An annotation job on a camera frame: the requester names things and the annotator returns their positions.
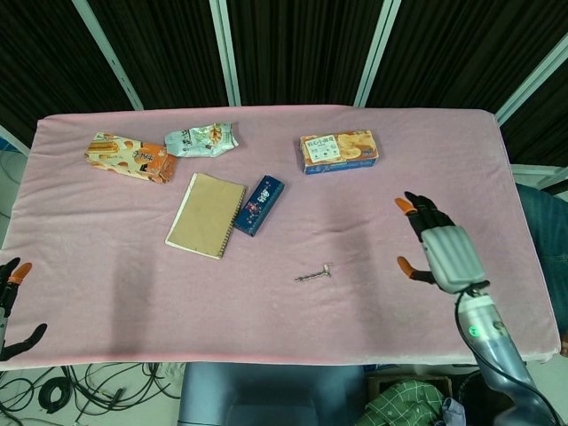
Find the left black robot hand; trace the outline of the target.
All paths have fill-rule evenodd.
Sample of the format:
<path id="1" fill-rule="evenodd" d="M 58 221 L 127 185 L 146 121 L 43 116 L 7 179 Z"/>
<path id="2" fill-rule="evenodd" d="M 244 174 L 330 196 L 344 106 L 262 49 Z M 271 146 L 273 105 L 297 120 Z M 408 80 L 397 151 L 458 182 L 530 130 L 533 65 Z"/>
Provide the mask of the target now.
<path id="1" fill-rule="evenodd" d="M 39 324 L 27 339 L 8 345 L 5 341 L 9 318 L 17 299 L 19 288 L 32 270 L 31 263 L 21 263 L 19 257 L 1 265 L 1 361 L 5 362 L 15 356 L 31 350 L 43 338 L 48 325 Z"/>

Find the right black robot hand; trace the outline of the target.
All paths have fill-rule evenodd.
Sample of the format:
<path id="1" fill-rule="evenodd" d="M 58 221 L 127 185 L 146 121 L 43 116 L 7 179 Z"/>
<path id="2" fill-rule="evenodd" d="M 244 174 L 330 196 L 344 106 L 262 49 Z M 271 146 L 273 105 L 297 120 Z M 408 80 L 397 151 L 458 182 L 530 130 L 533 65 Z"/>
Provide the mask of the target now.
<path id="1" fill-rule="evenodd" d="M 421 244 L 428 271 L 399 256 L 398 267 L 410 280 L 437 286 L 447 294 L 473 293 L 489 286 L 485 269 L 467 232 L 423 195 L 406 192 L 395 199 Z"/>

